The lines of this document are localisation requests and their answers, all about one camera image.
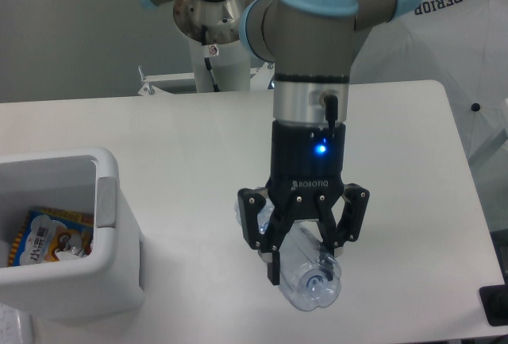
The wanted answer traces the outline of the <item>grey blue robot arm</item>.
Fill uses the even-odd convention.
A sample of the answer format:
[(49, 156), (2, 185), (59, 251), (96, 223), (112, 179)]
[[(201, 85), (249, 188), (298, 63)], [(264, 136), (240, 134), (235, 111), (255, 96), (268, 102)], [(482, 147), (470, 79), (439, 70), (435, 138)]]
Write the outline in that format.
[(237, 194), (244, 239), (267, 263), (273, 284), (280, 282), (281, 247), (296, 222), (316, 222), (331, 254), (358, 238), (369, 193), (341, 179), (353, 42), (356, 33), (420, 1), (255, 0), (238, 12), (233, 0), (189, 0), (201, 43), (221, 43), (231, 25), (235, 40), (275, 66), (270, 176), (264, 188)]

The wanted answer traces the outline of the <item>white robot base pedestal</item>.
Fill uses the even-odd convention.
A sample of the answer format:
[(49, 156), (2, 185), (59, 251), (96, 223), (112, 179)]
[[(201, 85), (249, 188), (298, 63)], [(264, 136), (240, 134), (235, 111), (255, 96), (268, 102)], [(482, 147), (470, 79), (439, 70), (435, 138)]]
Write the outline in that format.
[(189, 39), (188, 44), (198, 93), (250, 89), (251, 55), (241, 42), (203, 45)]

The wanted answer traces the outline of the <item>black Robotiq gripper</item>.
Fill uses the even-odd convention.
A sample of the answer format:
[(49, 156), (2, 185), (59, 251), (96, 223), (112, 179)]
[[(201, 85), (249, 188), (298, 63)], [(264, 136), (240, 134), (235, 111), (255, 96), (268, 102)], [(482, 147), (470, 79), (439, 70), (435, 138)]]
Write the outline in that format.
[[(267, 277), (272, 284), (280, 284), (280, 250), (295, 219), (318, 218), (322, 244), (334, 257), (341, 255), (346, 242), (355, 242), (360, 235), (370, 192), (358, 184), (346, 184), (344, 188), (341, 171), (345, 133), (343, 123), (333, 130), (272, 123), (267, 191), (275, 208), (263, 234), (258, 215), (267, 197), (261, 190), (249, 188), (237, 193), (244, 240), (267, 263)], [(344, 208), (336, 222), (332, 205), (341, 194)]]

